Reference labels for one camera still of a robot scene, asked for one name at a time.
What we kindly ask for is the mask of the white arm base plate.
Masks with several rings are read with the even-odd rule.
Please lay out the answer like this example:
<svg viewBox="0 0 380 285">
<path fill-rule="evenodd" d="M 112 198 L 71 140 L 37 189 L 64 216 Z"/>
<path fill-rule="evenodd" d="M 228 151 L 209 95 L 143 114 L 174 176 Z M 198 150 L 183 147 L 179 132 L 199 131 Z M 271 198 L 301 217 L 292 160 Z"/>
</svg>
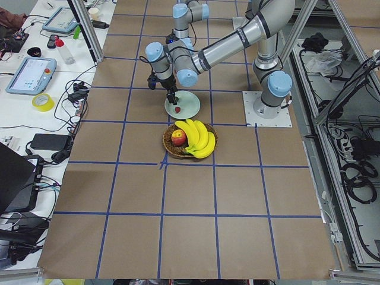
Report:
<svg viewBox="0 0 380 285">
<path fill-rule="evenodd" d="M 238 28 L 243 27 L 250 20 L 251 20 L 250 18 L 246 18 L 246 17 L 233 17 L 232 18 L 233 29 L 236 30 Z"/>
<path fill-rule="evenodd" d="M 246 125 L 249 127 L 291 128 L 292 122 L 284 99 L 280 106 L 268 107 L 261 101 L 261 91 L 243 91 Z"/>
</svg>

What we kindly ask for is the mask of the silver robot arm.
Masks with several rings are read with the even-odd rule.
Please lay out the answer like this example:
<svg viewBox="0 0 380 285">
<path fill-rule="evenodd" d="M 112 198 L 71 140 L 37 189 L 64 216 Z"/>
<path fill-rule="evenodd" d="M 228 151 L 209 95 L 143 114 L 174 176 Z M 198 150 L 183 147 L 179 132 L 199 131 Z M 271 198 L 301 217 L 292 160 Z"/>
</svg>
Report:
<svg viewBox="0 0 380 285">
<path fill-rule="evenodd" d="M 153 42 L 145 54 L 151 66 L 148 86 L 156 84 L 166 89 L 169 103 L 176 105 L 177 85 L 192 87 L 198 76 L 236 53 L 258 45 L 253 69 L 262 86 L 262 93 L 254 101 L 255 113 L 264 119 L 275 118 L 285 106 L 292 79 L 279 70 L 277 54 L 279 31 L 288 23 L 295 8 L 294 1 L 249 1 L 243 24 L 211 45 L 194 50 L 189 38 L 189 25 L 205 20 L 209 7 L 198 1 L 178 1 L 172 8 L 174 39 L 165 45 Z"/>
<path fill-rule="evenodd" d="M 210 9 L 207 4 L 198 1 L 177 1 L 172 8 L 175 41 L 181 40 L 188 49 L 193 50 L 194 46 L 189 37 L 189 26 L 194 22 L 207 19 L 209 15 Z"/>
</svg>

